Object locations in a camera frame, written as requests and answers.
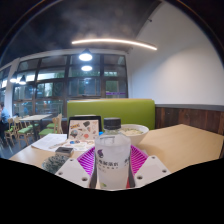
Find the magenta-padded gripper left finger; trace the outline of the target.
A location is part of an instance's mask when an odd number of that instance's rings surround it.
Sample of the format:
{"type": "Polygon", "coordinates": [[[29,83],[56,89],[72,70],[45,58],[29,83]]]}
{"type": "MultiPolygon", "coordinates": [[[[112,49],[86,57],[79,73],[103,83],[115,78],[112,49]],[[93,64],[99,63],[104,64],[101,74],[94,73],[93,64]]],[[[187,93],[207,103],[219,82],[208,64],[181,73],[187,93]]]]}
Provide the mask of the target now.
{"type": "Polygon", "coordinates": [[[87,150],[77,159],[69,158],[56,172],[56,176],[81,187],[94,189],[97,184],[94,148],[87,150]]]}

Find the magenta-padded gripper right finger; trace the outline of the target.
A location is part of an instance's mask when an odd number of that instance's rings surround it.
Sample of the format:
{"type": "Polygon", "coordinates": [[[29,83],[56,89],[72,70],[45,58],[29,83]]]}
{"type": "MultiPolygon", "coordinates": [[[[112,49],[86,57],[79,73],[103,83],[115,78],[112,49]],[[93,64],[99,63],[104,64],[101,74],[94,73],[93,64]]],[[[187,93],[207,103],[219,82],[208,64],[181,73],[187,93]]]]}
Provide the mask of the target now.
{"type": "Polygon", "coordinates": [[[159,180],[171,172],[155,156],[148,156],[142,150],[131,146],[129,187],[140,188],[156,180],[159,180]]]}

